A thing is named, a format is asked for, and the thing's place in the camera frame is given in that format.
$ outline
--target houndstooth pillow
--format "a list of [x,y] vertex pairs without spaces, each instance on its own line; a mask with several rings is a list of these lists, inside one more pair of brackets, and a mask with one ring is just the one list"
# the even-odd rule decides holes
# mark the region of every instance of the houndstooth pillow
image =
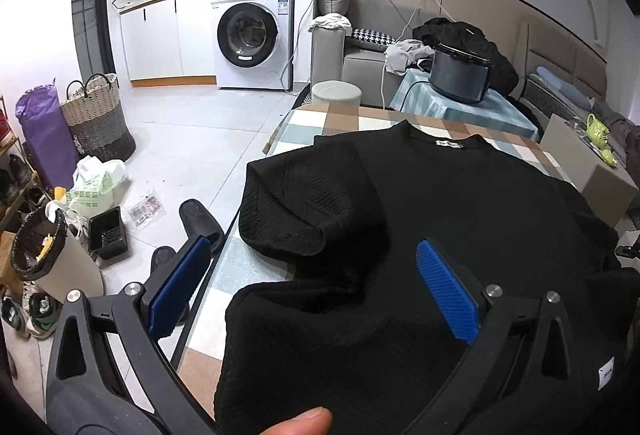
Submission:
[[376,52],[384,52],[389,45],[396,42],[388,34],[370,29],[354,29],[347,40],[348,43],[360,49],[374,50]]

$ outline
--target plaid tablecloth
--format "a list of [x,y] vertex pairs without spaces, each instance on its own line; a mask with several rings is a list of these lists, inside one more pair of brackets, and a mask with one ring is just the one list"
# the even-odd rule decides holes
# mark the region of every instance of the plaid tablecloth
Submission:
[[471,123],[532,141],[538,140],[536,126],[495,90],[489,89],[484,100],[477,105],[465,105],[438,94],[429,84],[429,78],[426,72],[408,69],[391,101],[391,108],[441,120]]
[[[542,173],[569,180],[550,154],[544,152],[540,145],[521,136],[378,108],[303,105],[289,112],[272,135],[265,152],[268,155],[281,154],[313,144],[315,136],[380,130],[402,120],[440,138],[463,139],[479,134],[494,148],[525,160]],[[252,250],[240,238],[238,221],[233,224],[218,264],[207,283],[178,369],[178,375],[187,388],[210,414],[213,414],[213,394],[220,377],[225,349],[225,310],[231,297],[246,285],[284,281],[291,277],[292,272],[286,263]]]

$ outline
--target round stool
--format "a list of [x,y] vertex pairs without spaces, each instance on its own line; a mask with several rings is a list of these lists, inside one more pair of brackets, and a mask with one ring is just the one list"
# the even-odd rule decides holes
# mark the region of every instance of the round stool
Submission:
[[344,81],[321,81],[311,89],[313,103],[338,103],[359,107],[361,97],[362,91],[356,85]]

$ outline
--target small table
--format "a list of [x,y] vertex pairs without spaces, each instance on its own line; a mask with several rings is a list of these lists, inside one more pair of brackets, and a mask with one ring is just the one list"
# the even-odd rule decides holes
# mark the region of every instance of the small table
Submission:
[[[479,134],[497,150],[528,162],[545,175],[569,181],[551,155],[521,136],[380,108],[311,104],[291,110],[271,137],[268,155],[310,146],[315,136],[380,130],[403,120],[440,138],[463,139]],[[178,365],[181,380],[209,414],[213,415],[213,396],[225,351],[225,310],[232,296],[246,285],[285,281],[292,276],[286,263],[261,255],[246,245],[238,232],[238,220],[234,221],[215,269],[202,283],[204,294],[199,304],[196,300],[194,305],[198,310]]]
[[538,129],[494,89],[489,89],[477,105],[466,105],[438,94],[429,83],[430,74],[407,69],[391,108],[441,120],[469,123],[501,130],[537,141]]
[[598,218],[615,227],[638,193],[638,187],[622,165],[616,168],[607,165],[555,114],[540,146],[558,160]]

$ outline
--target fingernail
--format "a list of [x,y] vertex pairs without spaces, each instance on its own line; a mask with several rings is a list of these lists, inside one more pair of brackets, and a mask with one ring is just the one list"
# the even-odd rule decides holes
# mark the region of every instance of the fingernail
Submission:
[[317,408],[313,408],[312,410],[308,410],[308,411],[305,411],[304,413],[301,413],[297,417],[294,417],[292,420],[312,419],[313,417],[320,415],[320,412],[322,410],[324,410],[324,408],[322,406],[318,406]]

